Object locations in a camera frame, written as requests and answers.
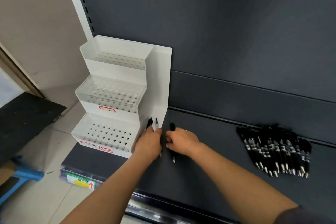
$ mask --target blue stool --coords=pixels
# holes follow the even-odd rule
[[[40,181],[44,177],[44,172],[39,172],[30,169],[29,167],[25,166],[20,159],[22,156],[15,156],[11,160],[17,165],[16,172],[12,177],[19,178],[17,183],[2,197],[0,197],[0,205],[14,192],[16,191],[22,184],[25,183],[27,180],[35,180]]]

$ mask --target price tag strip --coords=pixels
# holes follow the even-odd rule
[[[96,187],[95,181],[71,173],[66,174],[66,179],[69,183],[75,184],[83,188],[89,188],[90,190],[95,190]]]

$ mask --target tiled floor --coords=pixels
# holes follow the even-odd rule
[[[82,105],[77,103],[20,151],[23,160],[44,171],[45,176],[40,182],[27,182],[5,202],[2,224],[58,224],[91,192],[58,177],[62,161],[76,144],[70,133],[84,114]],[[122,223],[145,222],[124,216]]]

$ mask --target right hand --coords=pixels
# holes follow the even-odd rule
[[[194,133],[182,128],[176,128],[175,131],[167,131],[166,138],[168,141],[166,147],[168,149],[189,157],[195,148],[200,144]]]

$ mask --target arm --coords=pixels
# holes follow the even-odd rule
[[[161,152],[161,128],[149,127],[139,138],[132,156],[84,199],[61,224],[120,223],[140,177]]]
[[[271,224],[298,205],[246,169],[229,161],[181,128],[167,131],[167,147],[192,158],[216,184],[243,223]]]

